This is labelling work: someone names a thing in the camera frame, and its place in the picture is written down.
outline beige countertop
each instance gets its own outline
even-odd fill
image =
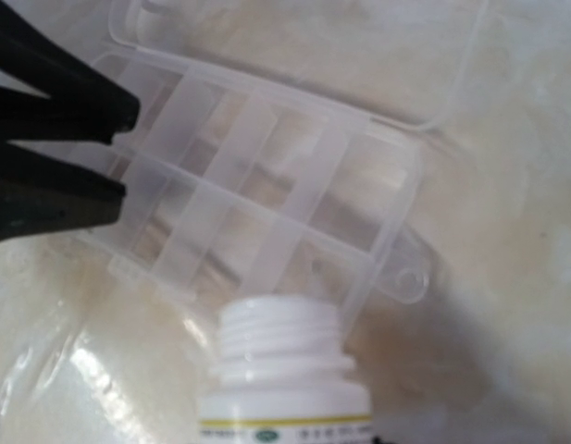
[[[16,4],[91,59],[106,3]],[[254,14],[212,11],[191,42],[245,64],[261,55],[301,84],[324,81],[372,108],[403,108],[428,88],[422,73],[405,79],[414,88],[386,88],[408,71],[369,51],[304,65],[284,25],[263,41],[279,57],[262,55],[263,34],[252,30],[267,27],[276,2],[242,3]],[[349,20],[378,15],[377,2],[356,3],[366,15]],[[321,30],[328,44],[340,37]],[[389,49],[416,54],[419,42]],[[416,102],[420,117],[439,101],[428,94]],[[426,174],[408,223],[435,258],[430,292],[413,305],[370,302],[349,341],[377,428],[398,444],[571,443],[571,1],[491,2],[452,117],[424,137]],[[195,442],[204,370],[195,363],[211,327],[154,284],[108,275],[105,259],[67,235],[0,244],[0,444]]]

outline black tongs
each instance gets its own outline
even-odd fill
[[[139,100],[43,37],[0,0],[0,70],[43,95],[0,87],[0,241],[118,220],[124,185],[12,141],[110,144]]]

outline bottle label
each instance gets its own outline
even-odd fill
[[[201,422],[201,444],[371,444],[369,416]]]

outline pill bottle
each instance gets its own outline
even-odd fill
[[[345,379],[336,306],[263,296],[221,313],[218,389],[199,402],[201,444],[369,444],[369,392]]]

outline green logo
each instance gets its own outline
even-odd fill
[[[275,430],[258,430],[256,432],[256,439],[260,442],[273,442],[279,439],[279,433]]]

